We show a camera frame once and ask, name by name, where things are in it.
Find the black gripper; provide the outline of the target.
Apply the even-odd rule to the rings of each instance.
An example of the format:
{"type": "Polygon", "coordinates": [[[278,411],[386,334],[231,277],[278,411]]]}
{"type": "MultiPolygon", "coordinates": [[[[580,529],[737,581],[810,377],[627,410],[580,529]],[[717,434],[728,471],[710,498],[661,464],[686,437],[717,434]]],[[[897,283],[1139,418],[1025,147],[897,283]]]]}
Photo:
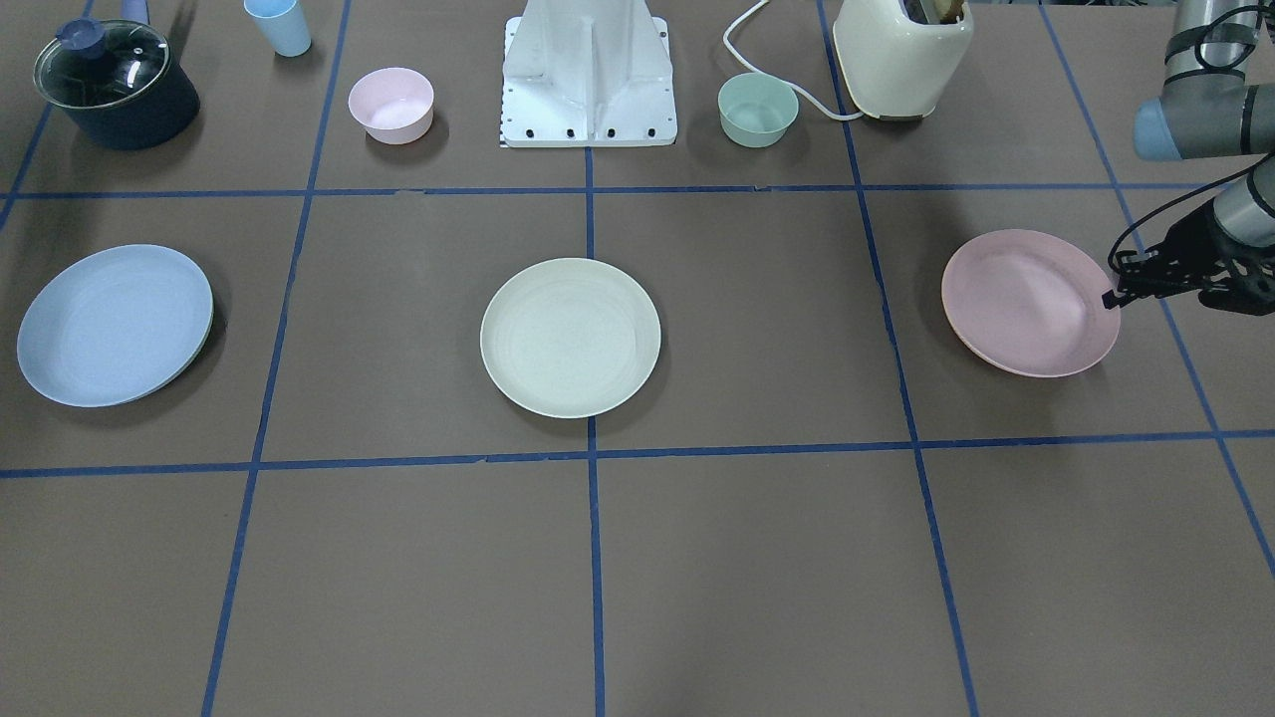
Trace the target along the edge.
{"type": "Polygon", "coordinates": [[[1142,299],[1165,299],[1197,292],[1198,304],[1219,313],[1271,315],[1274,310],[1272,245],[1251,246],[1230,237],[1204,204],[1170,226],[1164,241],[1150,251],[1112,251],[1116,274],[1148,274],[1119,279],[1102,295],[1102,306],[1114,310],[1142,299]]]}

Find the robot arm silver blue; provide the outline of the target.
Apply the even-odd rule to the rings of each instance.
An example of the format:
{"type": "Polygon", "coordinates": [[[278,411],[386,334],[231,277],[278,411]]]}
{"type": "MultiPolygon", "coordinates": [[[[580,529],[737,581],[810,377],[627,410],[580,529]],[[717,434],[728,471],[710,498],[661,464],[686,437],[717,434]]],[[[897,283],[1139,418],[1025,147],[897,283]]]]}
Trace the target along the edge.
{"type": "Polygon", "coordinates": [[[1192,292],[1219,313],[1269,315],[1274,304],[1272,85],[1247,64],[1272,36],[1270,1],[1182,1],[1164,51],[1160,94],[1136,111],[1141,159],[1247,157],[1256,163],[1198,189],[1205,202],[1142,251],[1116,242],[1107,309],[1192,292]]]}

